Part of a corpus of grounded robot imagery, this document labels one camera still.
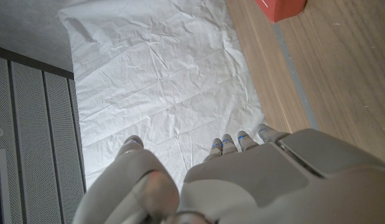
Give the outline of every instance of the gray wall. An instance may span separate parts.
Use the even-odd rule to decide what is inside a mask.
[[[12,223],[71,223],[85,191],[75,84],[0,58]]]
[[[57,15],[64,0],[0,0],[0,47],[73,71],[68,32]]]

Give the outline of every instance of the white plastic tarp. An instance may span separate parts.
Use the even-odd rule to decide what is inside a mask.
[[[224,0],[78,1],[67,28],[89,187],[139,135],[178,188],[214,138],[264,122]]]

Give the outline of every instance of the wrinkled white fabric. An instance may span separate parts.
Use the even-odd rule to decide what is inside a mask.
[[[67,28],[89,187],[137,134],[178,188],[214,138],[259,141],[261,106],[224,0],[78,1]]]

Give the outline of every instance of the perforated wall panel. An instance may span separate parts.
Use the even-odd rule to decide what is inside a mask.
[[[42,72],[11,63],[28,223],[61,223]]]
[[[45,73],[45,82],[63,220],[71,223],[84,190],[68,82],[66,78],[51,73]]]
[[[83,151],[82,151],[82,145],[81,145],[81,137],[80,137],[80,125],[79,125],[79,109],[78,109],[78,103],[77,103],[77,97],[76,97],[76,86],[75,81],[68,79],[68,87],[69,92],[71,96],[71,103],[72,103],[72,112],[73,112],[73,119],[75,123],[75,131],[76,131],[76,140],[78,143],[78,152],[79,152],[79,159],[80,159],[80,169],[81,173],[83,174],[83,188],[86,192],[86,179],[85,179],[85,162],[83,160]]]
[[[22,223],[9,74],[7,60],[2,58],[0,58],[0,128],[4,131],[0,137],[0,149],[6,149],[12,223]]]

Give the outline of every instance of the wooden floor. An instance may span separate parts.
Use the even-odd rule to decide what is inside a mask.
[[[254,0],[226,2],[269,125],[293,132],[312,126],[311,115],[385,161],[385,0],[308,0],[275,27]]]

